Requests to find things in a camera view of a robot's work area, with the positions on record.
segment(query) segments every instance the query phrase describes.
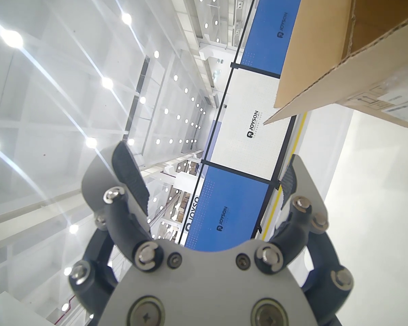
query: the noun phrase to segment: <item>open cardboard box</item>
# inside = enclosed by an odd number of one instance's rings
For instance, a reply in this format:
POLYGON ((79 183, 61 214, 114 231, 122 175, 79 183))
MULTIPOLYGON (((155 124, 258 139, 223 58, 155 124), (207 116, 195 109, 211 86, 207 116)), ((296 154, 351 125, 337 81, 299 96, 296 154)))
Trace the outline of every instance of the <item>open cardboard box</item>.
POLYGON ((301 0, 265 124, 332 103, 408 127, 408 0, 301 0))

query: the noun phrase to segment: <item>ceiling light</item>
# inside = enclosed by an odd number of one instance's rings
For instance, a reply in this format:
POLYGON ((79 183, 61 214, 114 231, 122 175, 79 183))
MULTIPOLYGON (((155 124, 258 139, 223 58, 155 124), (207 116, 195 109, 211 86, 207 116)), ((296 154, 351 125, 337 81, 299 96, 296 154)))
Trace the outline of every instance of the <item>ceiling light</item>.
POLYGON ((97 140, 92 137, 86 138, 86 146, 95 149, 97 147, 97 140))
POLYGON ((123 21, 123 23, 125 23, 126 25, 131 25, 131 15, 130 14, 125 14, 123 13, 121 15, 121 20, 123 21))
POLYGON ((114 82, 110 78, 107 78, 107 77, 101 78, 101 85, 107 90, 112 90, 112 88, 114 88, 114 82))
POLYGON ((3 41, 10 47, 22 48, 22 37, 17 31, 2 30, 0 36, 3 41))
POLYGON ((76 234, 78 230, 79 230, 79 226, 78 226, 77 224, 72 224, 72 225, 69 227, 69 232, 70 232, 71 234, 76 234))

